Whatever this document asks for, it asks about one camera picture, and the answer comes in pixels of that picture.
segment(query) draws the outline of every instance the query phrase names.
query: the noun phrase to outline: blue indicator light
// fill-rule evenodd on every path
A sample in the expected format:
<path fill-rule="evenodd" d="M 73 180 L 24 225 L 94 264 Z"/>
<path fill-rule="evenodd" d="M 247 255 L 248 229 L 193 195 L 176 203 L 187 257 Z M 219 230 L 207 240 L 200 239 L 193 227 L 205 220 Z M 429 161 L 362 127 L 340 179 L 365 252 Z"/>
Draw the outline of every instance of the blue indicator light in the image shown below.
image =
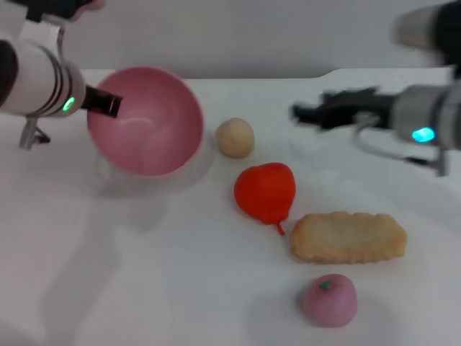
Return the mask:
<path fill-rule="evenodd" d="M 435 132 L 431 128 L 420 128 L 413 132 L 412 137 L 418 143 L 427 143 L 435 138 Z"/>

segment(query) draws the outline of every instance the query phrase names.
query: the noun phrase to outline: red plastic fruit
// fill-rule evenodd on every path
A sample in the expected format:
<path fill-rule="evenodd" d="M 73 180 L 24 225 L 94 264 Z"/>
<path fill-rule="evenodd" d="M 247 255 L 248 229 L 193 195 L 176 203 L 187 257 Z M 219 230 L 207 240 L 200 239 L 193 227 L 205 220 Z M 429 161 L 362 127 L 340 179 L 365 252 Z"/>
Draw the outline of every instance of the red plastic fruit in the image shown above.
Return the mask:
<path fill-rule="evenodd" d="M 233 188 L 238 206 L 266 225 L 275 225 L 288 217 L 295 199 L 296 184 L 291 169 L 280 163 L 262 164 L 244 170 Z"/>

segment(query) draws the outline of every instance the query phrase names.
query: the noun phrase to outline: white tabletop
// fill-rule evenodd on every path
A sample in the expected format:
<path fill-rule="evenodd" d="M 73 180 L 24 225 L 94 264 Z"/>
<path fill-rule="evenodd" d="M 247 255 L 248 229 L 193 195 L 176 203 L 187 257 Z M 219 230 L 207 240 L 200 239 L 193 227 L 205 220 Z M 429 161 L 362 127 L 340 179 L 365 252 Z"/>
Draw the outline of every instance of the white tabletop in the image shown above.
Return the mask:
<path fill-rule="evenodd" d="M 88 71 L 95 84 L 108 71 Z M 324 89 L 443 84 L 443 69 L 338 70 L 317 79 L 196 80 L 210 133 L 230 117 L 254 127 L 256 150 L 200 155 L 164 181 L 135 181 L 98 159 L 83 113 L 42 121 L 53 141 L 17 148 L 23 120 L 0 120 L 0 345 L 434 346 L 461 340 L 461 156 L 450 176 L 363 154 L 351 129 L 295 127 L 294 101 Z M 369 140 L 421 153 L 390 134 Z M 231 187 L 245 168 L 288 164 L 306 213 L 392 214 L 406 256 L 368 265 L 309 265 L 287 237 L 243 215 Z M 312 327 L 297 296 L 327 273 L 350 277 L 359 312 L 340 329 Z"/>

